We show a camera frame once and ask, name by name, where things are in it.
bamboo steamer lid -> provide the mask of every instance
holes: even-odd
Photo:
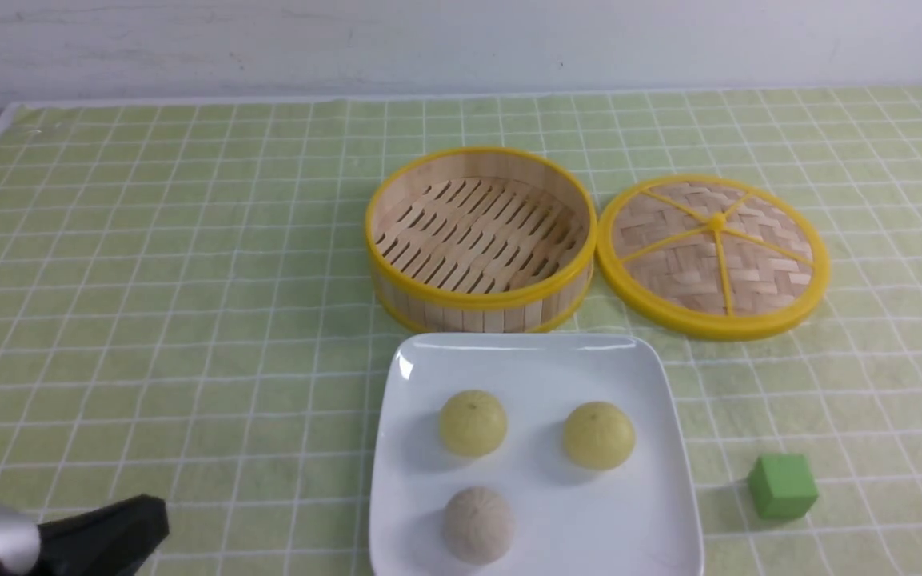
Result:
[[[830,278],[819,234],[782,200],[714,176],[641,182],[603,212],[607,281],[640,314],[720,340],[772,336],[800,324]]]

yellow spoke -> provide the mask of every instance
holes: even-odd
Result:
[[[734,230],[732,227],[726,227],[726,229],[724,229],[724,232],[727,234],[731,234],[731,236],[736,236],[742,240],[750,241],[752,242],[752,244],[758,244],[760,246],[763,246],[764,248],[767,248],[768,250],[772,250],[774,252],[787,256],[787,258],[791,258],[792,260],[796,260],[797,262],[804,263],[804,265],[808,267],[815,267],[812,265],[812,260],[809,260],[808,258],[805,258],[804,256],[796,254],[790,250],[785,250],[781,248],[780,246],[776,244],[768,243],[765,240],[754,238],[753,236],[749,236],[749,234],[739,232],[739,230]]]
[[[650,198],[659,200],[664,204],[669,204],[670,206],[673,206],[679,210],[683,210],[688,216],[691,216],[691,218],[695,218],[696,220],[699,220],[699,222],[706,222],[706,217],[703,216],[702,214],[696,212],[695,210],[692,210],[691,208],[688,208],[687,206],[685,206],[684,204],[681,204],[680,202],[675,202],[673,200],[670,200],[669,198],[666,198],[665,196],[656,194],[653,192],[653,190],[642,190],[640,194],[646,194],[646,196]]]
[[[716,265],[720,267],[720,283],[724,285],[724,307],[727,309],[727,316],[734,316],[734,296],[731,295],[731,274],[727,271],[727,258],[724,257],[724,241],[720,240],[720,234],[713,233],[713,241],[716,243]]]
[[[646,246],[645,248],[642,248],[636,252],[632,252],[628,256],[621,258],[621,265],[626,265],[626,263],[631,262],[633,259],[639,258],[639,256],[648,254],[649,252],[662,248],[663,246],[666,246],[669,243],[683,240],[687,238],[688,236],[692,236],[692,234],[698,234],[702,232],[702,230],[703,230],[702,226],[693,227],[693,229],[691,230],[685,230],[685,232],[674,234],[673,236],[667,237],[663,240],[660,240],[659,242],[654,242],[653,244],[650,244],[649,246]]]
[[[746,192],[744,196],[742,196],[738,200],[735,200],[734,204],[728,206],[727,210],[724,210],[724,215],[730,216],[732,213],[734,213],[735,210],[737,210],[738,208],[741,208],[741,205],[745,204],[745,201],[749,200],[749,198],[751,198],[752,196],[754,196],[752,192]]]

steamer basket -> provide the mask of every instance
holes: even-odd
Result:
[[[589,194],[558,165],[465,147],[386,180],[365,240],[377,297],[407,328],[549,331],[585,297],[596,225]]]

yellow rim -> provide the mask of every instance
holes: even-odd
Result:
[[[562,311],[562,313],[557,314],[557,316],[553,318],[553,320],[548,321],[545,324],[540,324],[537,327],[532,328],[531,330],[528,330],[528,332],[552,332],[553,330],[556,330],[556,328],[559,327],[560,324],[563,324],[567,322],[568,320],[570,320],[570,318],[574,316],[575,311],[578,310],[578,306],[581,306],[582,300],[585,300],[585,295],[589,294],[589,287],[591,287],[591,285],[592,285],[592,274],[589,274],[589,280],[585,282],[585,288],[581,289],[581,293],[578,294],[577,298],[574,298],[574,302],[571,302],[571,306],[568,307],[567,310],[564,310]],[[373,290],[376,291],[376,298],[379,299],[379,303],[381,303],[381,305],[383,306],[383,310],[386,310],[386,313],[390,314],[390,317],[393,318],[393,320],[398,321],[398,323],[402,325],[404,328],[409,329],[410,331],[416,334],[424,334],[425,332],[431,332],[431,330],[429,330],[428,328],[425,328],[425,326],[422,326],[421,324],[417,324],[416,322],[413,322],[412,320],[410,320],[410,318],[407,318],[403,316],[403,314],[400,314],[399,311],[397,311],[395,307],[391,305],[389,300],[384,298],[383,291],[381,291],[379,287],[377,287],[374,284],[373,284]]]
[[[373,240],[374,234],[372,232],[374,208],[376,208],[376,204],[379,203],[381,195],[386,192],[387,187],[392,185],[400,176],[406,174],[406,172],[410,172],[414,168],[421,166],[421,164],[431,162],[432,160],[438,160],[444,156],[453,156],[454,154],[485,153],[514,154],[514,156],[533,160],[555,170],[558,174],[563,175],[568,182],[574,185],[578,193],[581,194],[582,200],[585,200],[585,206],[589,208],[589,236],[585,239],[585,244],[581,247],[581,250],[578,250],[577,255],[574,256],[571,262],[567,263],[567,266],[557,270],[553,276],[532,284],[531,286],[525,286],[524,288],[511,290],[509,292],[500,292],[498,294],[460,294],[457,292],[450,292],[442,288],[434,288],[426,284],[421,284],[421,282],[413,280],[413,278],[409,278],[399,270],[396,270],[395,267],[390,265],[390,262],[388,262],[386,258],[383,258],[379,250],[377,250],[376,243],[374,243]],[[527,305],[527,303],[536,302],[537,300],[545,298],[545,296],[566,286],[567,283],[573,280],[574,277],[592,262],[593,252],[596,251],[596,239],[596,208],[593,206],[592,197],[589,196],[589,193],[586,192],[585,187],[581,185],[581,182],[578,182],[577,178],[574,178],[570,172],[560,167],[560,165],[545,158],[522,152],[522,150],[501,146],[454,147],[454,149],[443,150],[442,152],[429,154],[429,156],[414,160],[410,162],[410,164],[394,172],[390,178],[386,179],[386,182],[383,182],[381,186],[379,186],[379,190],[376,190],[376,194],[372,197],[372,201],[369,202],[368,210],[365,211],[365,245],[366,248],[368,248],[369,257],[372,258],[373,265],[377,267],[379,272],[410,295],[417,296],[426,302],[434,303],[434,305],[461,310],[497,310],[510,306],[523,306]]]
[[[748,196],[763,199],[790,216],[798,227],[803,230],[809,245],[812,246],[812,283],[808,285],[805,292],[794,300],[790,306],[783,307],[783,309],[773,311],[770,314],[754,317],[732,316],[731,314],[728,316],[716,316],[716,314],[703,314],[700,311],[687,310],[669,302],[669,300],[659,298],[659,296],[637,283],[635,278],[630,277],[625,272],[624,266],[621,265],[621,259],[617,257],[617,252],[613,249],[613,242],[610,240],[610,230],[613,229],[614,222],[617,220],[617,213],[636,194],[643,193],[654,186],[684,182],[685,180],[713,182],[724,186],[737,187]],[[597,258],[599,259],[603,277],[617,292],[617,295],[621,296],[622,300],[625,300],[629,306],[635,309],[637,313],[642,314],[642,316],[650,318],[650,320],[666,328],[684,332],[691,336],[713,340],[749,340],[773,336],[789,330],[801,324],[801,321],[816,309],[816,305],[819,305],[820,299],[823,298],[830,283],[830,256],[815,227],[812,227],[811,223],[803,215],[778,197],[765,193],[754,186],[745,185],[745,183],[735,182],[735,180],[727,178],[678,174],[637,183],[637,185],[625,190],[624,193],[619,194],[606,207],[603,211],[603,218],[600,219],[600,229],[603,230],[603,236],[602,240],[599,241]],[[721,274],[726,274],[726,266],[721,266],[720,269]]]

woven bamboo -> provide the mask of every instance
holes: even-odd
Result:
[[[449,150],[401,169],[374,196],[373,283],[414,330],[548,329],[588,287],[595,220],[585,190],[548,161]]]
[[[705,314],[770,314],[812,283],[812,244],[796,220],[724,183],[672,182],[636,194],[617,213],[611,241],[633,280]]]

